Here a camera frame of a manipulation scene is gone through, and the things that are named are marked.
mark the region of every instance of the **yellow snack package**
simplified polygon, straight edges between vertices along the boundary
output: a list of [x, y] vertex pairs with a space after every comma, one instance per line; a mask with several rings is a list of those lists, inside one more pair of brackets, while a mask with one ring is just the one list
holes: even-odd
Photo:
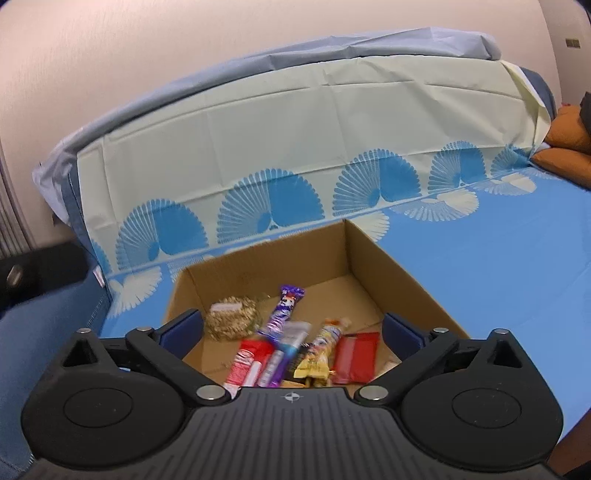
[[295, 369], [294, 378], [312, 377], [327, 380], [330, 375], [330, 354], [350, 324], [347, 318], [325, 320], [307, 355]]
[[281, 388], [307, 388], [304, 384], [290, 382], [289, 380], [284, 380], [281, 382]]

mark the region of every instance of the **red candy wrapper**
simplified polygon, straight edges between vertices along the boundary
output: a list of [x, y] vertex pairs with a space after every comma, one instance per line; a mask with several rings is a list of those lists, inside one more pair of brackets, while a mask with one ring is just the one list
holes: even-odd
[[368, 383], [374, 377], [379, 333], [344, 336], [336, 347], [334, 384]]
[[258, 375], [267, 363], [267, 359], [273, 353], [273, 347], [264, 340], [243, 340], [240, 342], [230, 373], [223, 387], [230, 392], [232, 398], [236, 397], [240, 387], [254, 385]]

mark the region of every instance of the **cardboard box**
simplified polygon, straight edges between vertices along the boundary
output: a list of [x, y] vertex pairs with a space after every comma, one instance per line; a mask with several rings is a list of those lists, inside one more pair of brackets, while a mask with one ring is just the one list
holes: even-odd
[[[224, 297], [247, 296], [259, 299], [266, 322], [282, 284], [306, 289], [291, 319], [312, 324], [308, 341], [326, 318], [348, 317], [352, 326], [347, 333], [381, 331], [385, 312], [397, 313], [424, 330], [447, 327], [466, 338], [419, 283], [348, 220], [186, 268], [175, 284], [166, 321], [190, 308], [206, 312]], [[239, 341], [217, 342], [204, 335], [184, 360], [221, 384], [238, 345]], [[389, 354], [381, 342], [376, 372]]]

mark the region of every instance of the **orange cushion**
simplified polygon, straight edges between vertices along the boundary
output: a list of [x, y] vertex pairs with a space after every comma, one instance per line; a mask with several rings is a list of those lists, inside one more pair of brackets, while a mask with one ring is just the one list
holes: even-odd
[[545, 170], [591, 189], [591, 155], [566, 148], [547, 148], [532, 157]]
[[546, 142], [552, 147], [570, 148], [591, 155], [591, 137], [581, 121], [580, 112], [581, 107], [576, 105], [558, 109], [558, 116], [550, 124]]

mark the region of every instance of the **wall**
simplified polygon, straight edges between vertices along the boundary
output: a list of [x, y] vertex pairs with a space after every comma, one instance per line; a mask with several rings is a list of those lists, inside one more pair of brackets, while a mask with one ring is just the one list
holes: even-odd
[[[562, 99], [578, 105], [591, 90], [591, 23], [585, 9], [575, 0], [540, 0], [560, 77]], [[581, 48], [566, 46], [567, 38], [578, 38]]]
[[263, 48], [369, 30], [440, 26], [496, 37], [560, 101], [537, 0], [13, 0], [0, 10], [0, 139], [39, 244], [51, 222], [31, 170], [65, 135], [178, 77]]

